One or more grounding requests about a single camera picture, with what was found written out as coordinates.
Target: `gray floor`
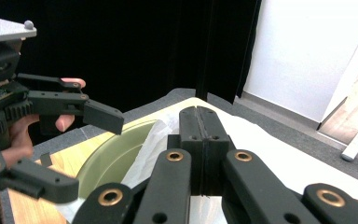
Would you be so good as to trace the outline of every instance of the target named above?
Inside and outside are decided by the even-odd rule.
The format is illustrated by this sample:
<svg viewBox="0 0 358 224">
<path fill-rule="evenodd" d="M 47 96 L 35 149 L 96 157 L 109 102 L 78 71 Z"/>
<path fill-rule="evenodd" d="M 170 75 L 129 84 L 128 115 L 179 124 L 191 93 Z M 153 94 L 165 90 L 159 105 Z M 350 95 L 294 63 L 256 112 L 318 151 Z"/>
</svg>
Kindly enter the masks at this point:
<svg viewBox="0 0 358 224">
<path fill-rule="evenodd" d="M 171 91 L 167 96 L 162 97 L 156 102 L 125 113 L 125 120 L 126 122 L 130 122 L 138 119 L 168 105 L 181 102 L 188 97 L 194 96 L 194 94 L 194 90 L 187 89 Z M 313 129 L 315 123 L 300 117 L 297 118 L 288 111 L 281 110 L 280 108 L 273 108 L 265 102 L 257 101 L 255 98 L 252 98 L 252 96 L 245 95 L 242 99 L 236 99 L 234 105 L 231 105 L 228 102 L 209 94 L 208 103 L 225 110 L 229 114 L 248 119 L 283 142 L 336 167 L 338 170 L 341 170 L 348 175 L 358 178 L 358 160 L 351 163 L 343 161 L 339 157 L 339 149 L 342 148 L 342 146 L 339 146 L 337 143 L 331 142 L 330 140 L 327 141 L 325 137 L 317 134 L 314 131 L 315 129 Z M 50 140 L 35 146 L 33 159 L 37 160 L 41 154 L 46 152 L 54 153 L 73 144 L 87 140 L 102 132 L 103 130 L 98 128 L 86 126 L 82 129 L 65 133 L 58 136 L 53 141 Z M 7 193 L 4 191 L 1 195 L 4 201 L 6 221 L 7 223 L 13 223 Z"/>
</svg>

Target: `black fabric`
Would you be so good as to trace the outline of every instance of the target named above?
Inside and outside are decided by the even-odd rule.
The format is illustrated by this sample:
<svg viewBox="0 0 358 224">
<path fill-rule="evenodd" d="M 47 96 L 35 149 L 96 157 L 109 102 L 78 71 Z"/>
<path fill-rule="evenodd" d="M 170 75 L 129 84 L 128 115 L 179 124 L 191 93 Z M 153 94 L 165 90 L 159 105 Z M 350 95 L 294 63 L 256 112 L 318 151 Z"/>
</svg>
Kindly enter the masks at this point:
<svg viewBox="0 0 358 224">
<path fill-rule="evenodd" d="M 174 88 L 233 103 L 256 2 L 0 0 L 0 18 L 37 29 L 18 72 L 84 78 L 91 99 L 126 112 Z"/>
</svg>

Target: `human hand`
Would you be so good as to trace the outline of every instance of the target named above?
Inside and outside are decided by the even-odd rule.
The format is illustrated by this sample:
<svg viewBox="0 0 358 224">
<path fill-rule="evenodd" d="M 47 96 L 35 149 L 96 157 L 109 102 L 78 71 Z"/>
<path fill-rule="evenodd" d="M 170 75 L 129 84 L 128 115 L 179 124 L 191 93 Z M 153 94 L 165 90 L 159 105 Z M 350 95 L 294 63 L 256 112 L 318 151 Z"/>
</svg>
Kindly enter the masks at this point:
<svg viewBox="0 0 358 224">
<path fill-rule="evenodd" d="M 86 86 L 86 82 L 80 78 L 62 78 L 65 82 L 77 82 L 81 88 Z M 55 125 L 60 132 L 66 129 L 74 122 L 75 116 L 61 115 Z M 15 164 L 23 157 L 31 158 L 34 154 L 33 143 L 28 133 L 28 126 L 39 121 L 39 115 L 33 114 L 19 119 L 9 129 L 11 147 L 2 151 L 2 155 L 7 163 L 7 167 Z"/>
</svg>

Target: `white wall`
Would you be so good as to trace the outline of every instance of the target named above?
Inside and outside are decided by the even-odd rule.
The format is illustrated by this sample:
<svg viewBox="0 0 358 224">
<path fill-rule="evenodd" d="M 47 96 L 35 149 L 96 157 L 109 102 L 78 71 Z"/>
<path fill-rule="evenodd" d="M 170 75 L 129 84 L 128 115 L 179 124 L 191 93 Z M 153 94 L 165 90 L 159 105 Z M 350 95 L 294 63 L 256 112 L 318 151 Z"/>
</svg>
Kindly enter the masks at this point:
<svg viewBox="0 0 358 224">
<path fill-rule="evenodd" d="M 243 90 L 321 122 L 357 47 L 358 0 L 264 0 Z"/>
</svg>

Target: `green container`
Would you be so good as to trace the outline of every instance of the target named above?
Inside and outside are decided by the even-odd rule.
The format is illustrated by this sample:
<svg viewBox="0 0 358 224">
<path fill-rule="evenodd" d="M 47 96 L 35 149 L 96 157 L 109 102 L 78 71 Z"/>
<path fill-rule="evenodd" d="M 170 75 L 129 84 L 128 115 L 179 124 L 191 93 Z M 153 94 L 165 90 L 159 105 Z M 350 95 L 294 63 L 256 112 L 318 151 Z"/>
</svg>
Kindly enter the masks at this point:
<svg viewBox="0 0 358 224">
<path fill-rule="evenodd" d="M 155 120 L 123 130 L 98 147 L 86 160 L 77 174 L 79 197 L 87 198 L 103 184 L 120 183 L 139 153 Z"/>
</svg>

